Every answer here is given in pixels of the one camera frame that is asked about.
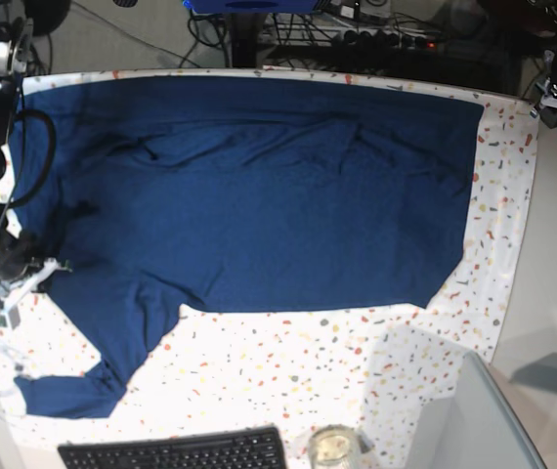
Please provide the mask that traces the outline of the dark blue t-shirt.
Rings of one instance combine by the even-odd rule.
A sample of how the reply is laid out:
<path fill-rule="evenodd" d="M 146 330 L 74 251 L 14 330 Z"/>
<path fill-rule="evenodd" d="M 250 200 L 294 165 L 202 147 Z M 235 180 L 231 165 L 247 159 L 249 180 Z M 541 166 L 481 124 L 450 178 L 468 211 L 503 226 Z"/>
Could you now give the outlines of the dark blue t-shirt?
<path fill-rule="evenodd" d="M 109 416 L 189 305 L 425 307 L 460 262 L 480 105 L 273 79 L 111 80 L 29 94 L 57 145 L 17 215 L 69 262 L 49 294 L 100 353 L 18 378 L 30 415 Z"/>

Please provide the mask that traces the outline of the black power strip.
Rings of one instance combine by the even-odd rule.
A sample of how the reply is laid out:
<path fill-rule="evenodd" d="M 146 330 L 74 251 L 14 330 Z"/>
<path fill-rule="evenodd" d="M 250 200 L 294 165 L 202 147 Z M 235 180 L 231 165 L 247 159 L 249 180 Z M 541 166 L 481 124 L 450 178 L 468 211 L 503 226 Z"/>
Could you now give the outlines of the black power strip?
<path fill-rule="evenodd" d="M 349 29 L 337 37 L 341 47 L 368 53 L 388 51 L 436 51 L 446 40 L 439 36 L 409 32 L 404 29 Z"/>

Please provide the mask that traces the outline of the white terrazzo tablecloth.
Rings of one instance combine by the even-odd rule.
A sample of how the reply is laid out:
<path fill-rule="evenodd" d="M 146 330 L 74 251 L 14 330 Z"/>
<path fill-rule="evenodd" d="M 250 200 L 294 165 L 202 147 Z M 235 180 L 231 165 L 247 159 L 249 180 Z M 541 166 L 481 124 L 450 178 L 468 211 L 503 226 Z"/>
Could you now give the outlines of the white terrazzo tablecloth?
<path fill-rule="evenodd" d="M 265 70 L 88 72 L 30 78 L 25 98 L 122 79 L 273 79 L 413 93 L 480 105 L 475 165 L 458 265 L 425 307 L 211 313 L 182 305 L 177 324 L 100 418 L 30 415 L 18 378 L 81 377 L 98 350 L 46 294 L 26 296 L 21 322 L 0 328 L 0 465 L 58 468 L 60 444 L 155 440 L 278 426 L 293 466 L 321 427 L 373 441 L 375 463 L 401 467 L 422 409 L 453 394 L 469 352 L 493 358 L 531 202 L 538 121 L 519 99 L 351 74 Z"/>

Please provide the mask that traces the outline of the blue box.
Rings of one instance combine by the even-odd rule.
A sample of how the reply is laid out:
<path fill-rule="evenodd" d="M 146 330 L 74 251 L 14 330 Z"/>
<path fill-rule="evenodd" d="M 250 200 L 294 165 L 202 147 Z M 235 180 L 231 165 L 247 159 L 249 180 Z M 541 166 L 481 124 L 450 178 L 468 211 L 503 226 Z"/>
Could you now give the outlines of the blue box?
<path fill-rule="evenodd" d="M 184 0 L 183 5 L 195 13 L 235 14 L 235 13 L 288 13 L 310 14 L 323 10 L 328 0 Z"/>

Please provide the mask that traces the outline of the black keyboard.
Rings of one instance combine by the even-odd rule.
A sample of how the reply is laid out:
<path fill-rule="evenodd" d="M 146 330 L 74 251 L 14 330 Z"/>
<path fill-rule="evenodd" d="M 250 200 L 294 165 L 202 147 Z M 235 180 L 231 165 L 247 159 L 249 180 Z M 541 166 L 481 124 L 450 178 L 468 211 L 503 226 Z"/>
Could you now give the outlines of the black keyboard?
<path fill-rule="evenodd" d="M 274 426 L 154 441 L 63 445 L 66 468 L 285 468 Z"/>

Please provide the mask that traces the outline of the grey monitor back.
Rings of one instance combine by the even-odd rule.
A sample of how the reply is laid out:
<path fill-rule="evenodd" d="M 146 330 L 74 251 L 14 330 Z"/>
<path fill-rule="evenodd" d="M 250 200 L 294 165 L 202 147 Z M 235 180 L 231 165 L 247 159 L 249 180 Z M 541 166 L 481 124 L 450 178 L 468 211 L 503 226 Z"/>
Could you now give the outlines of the grey monitor back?
<path fill-rule="evenodd" d="M 474 352 L 463 358 L 452 396 L 426 405 L 407 468 L 543 468 L 545 463 L 488 368 Z"/>

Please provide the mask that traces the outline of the glass jar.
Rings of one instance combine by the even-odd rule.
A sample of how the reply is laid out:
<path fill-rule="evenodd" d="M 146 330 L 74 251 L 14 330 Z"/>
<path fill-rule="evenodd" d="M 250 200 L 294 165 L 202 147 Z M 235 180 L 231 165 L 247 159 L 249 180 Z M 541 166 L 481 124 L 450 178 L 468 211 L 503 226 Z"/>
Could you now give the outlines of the glass jar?
<path fill-rule="evenodd" d="M 354 469 L 360 467 L 361 446 L 355 430 L 343 425 L 321 428 L 308 442 L 313 469 Z"/>

